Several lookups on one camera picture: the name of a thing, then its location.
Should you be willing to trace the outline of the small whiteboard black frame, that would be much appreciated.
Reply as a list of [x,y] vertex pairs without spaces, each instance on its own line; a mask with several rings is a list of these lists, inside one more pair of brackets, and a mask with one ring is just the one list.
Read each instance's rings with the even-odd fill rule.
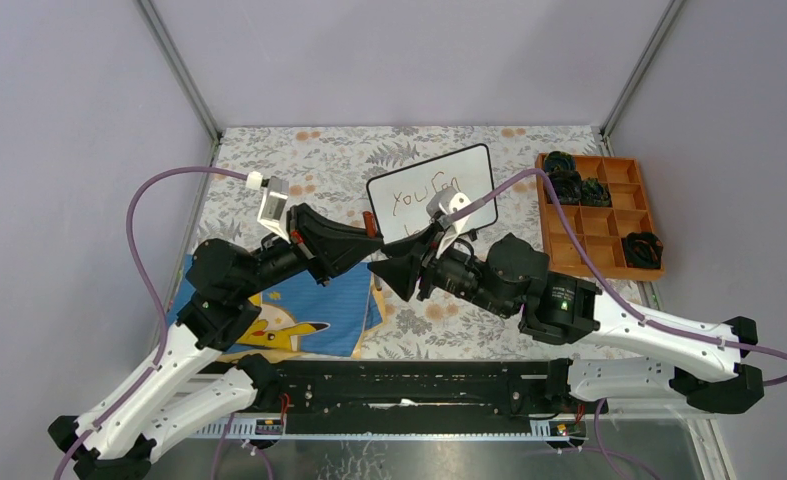
[[366,191],[385,241],[400,240],[425,228],[429,201],[447,187],[472,201],[495,188],[487,145],[476,144],[370,178]]

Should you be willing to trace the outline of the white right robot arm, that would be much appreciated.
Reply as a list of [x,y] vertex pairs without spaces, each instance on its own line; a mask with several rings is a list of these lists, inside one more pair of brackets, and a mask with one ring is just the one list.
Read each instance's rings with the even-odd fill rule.
[[632,352],[613,367],[566,363],[547,379],[544,402],[566,412],[579,401],[679,396],[700,411],[741,414],[764,397],[763,373],[744,363],[757,338],[753,320],[711,324],[681,319],[604,292],[596,284],[550,270],[549,257],[507,234],[485,258],[441,246],[431,226],[383,247],[369,270],[408,301],[440,289],[501,318],[517,316],[521,334],[548,345],[592,344]]

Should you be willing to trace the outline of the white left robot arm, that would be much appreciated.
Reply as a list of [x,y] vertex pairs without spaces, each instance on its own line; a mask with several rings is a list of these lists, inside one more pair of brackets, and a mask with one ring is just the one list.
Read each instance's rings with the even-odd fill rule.
[[78,417],[60,416],[48,433],[80,479],[142,479],[169,449],[201,427],[247,408],[282,401],[281,380],[259,354],[179,402],[181,386],[234,346],[258,319],[252,296],[302,272],[327,285],[378,251],[379,233],[329,220],[306,204],[286,212],[286,233],[247,250],[213,238],[193,253],[186,279],[194,292],[166,327],[152,358]]

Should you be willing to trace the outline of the dark red marker cap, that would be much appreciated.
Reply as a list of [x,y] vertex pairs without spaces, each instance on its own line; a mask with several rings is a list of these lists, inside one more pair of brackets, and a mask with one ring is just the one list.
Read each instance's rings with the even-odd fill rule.
[[370,238],[375,238],[377,236],[377,227],[373,213],[371,211],[364,211],[362,213],[362,218],[367,236]]

